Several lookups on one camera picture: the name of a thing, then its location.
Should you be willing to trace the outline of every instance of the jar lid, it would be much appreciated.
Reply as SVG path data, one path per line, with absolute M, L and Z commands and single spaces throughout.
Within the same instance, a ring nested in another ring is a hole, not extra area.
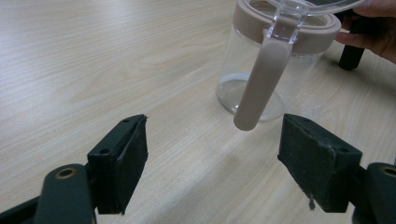
M 245 37 L 262 43 L 262 31 L 269 29 L 276 8 L 265 0 L 238 0 L 233 27 Z M 334 15 L 308 16 L 297 34 L 292 53 L 317 54 L 329 48 L 341 28 Z
M 267 0 L 268 3 L 278 7 L 285 0 Z M 309 9 L 307 14 L 309 16 L 333 14 L 341 11 L 346 11 L 353 7 L 368 2 L 368 0 L 304 0 Z

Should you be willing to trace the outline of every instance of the finger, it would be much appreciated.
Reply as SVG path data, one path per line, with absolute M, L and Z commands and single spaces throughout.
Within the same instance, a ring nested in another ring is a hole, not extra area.
M 335 40 L 341 44 L 361 49 L 373 49 L 375 41 L 368 35 L 339 33 Z
M 393 17 L 396 18 L 395 0 L 369 0 L 367 3 L 353 9 L 365 17 Z
M 341 27 L 342 27 L 344 30 L 350 30 L 350 26 L 352 25 L 352 22 L 353 22 L 352 18 L 350 18 L 350 17 L 344 17 L 343 23 L 342 23 L 342 26 L 341 26 Z

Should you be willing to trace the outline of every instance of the human hand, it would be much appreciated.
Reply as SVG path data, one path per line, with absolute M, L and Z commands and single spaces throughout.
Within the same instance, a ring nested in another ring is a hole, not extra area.
M 396 63 L 396 0 L 372 0 L 369 3 L 354 8 L 359 15 L 377 18 L 374 30 L 369 35 L 339 33 L 336 41 L 363 49 Z M 345 18 L 343 28 L 350 29 L 353 20 Z

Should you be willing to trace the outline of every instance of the wood grain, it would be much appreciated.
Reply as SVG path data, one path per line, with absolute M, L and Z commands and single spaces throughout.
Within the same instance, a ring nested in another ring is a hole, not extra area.
M 126 215 L 99 223 L 350 223 L 310 211 L 276 159 L 281 119 L 233 126 L 215 88 L 235 1 L 0 2 L 0 212 L 86 154 L 121 119 L 148 116 L 149 159 Z M 396 66 L 341 45 L 315 64 L 293 111 L 363 152 L 396 158 Z

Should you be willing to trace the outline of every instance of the screw hole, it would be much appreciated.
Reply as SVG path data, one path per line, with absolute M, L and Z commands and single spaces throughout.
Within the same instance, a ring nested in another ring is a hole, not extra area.
M 396 177 L 396 169 L 393 167 L 381 167 L 381 171 L 386 175 Z
M 72 177 L 73 175 L 75 175 L 76 172 L 77 172 L 77 170 L 74 169 L 74 168 L 65 168 L 65 169 L 62 169 L 60 172 L 58 172 L 55 175 L 55 177 L 57 179 L 67 179 L 67 178 Z
M 110 151 L 109 149 L 104 148 L 104 149 L 101 149 L 101 150 L 99 151 L 99 153 L 100 153 L 100 154 L 107 154 L 109 151 Z

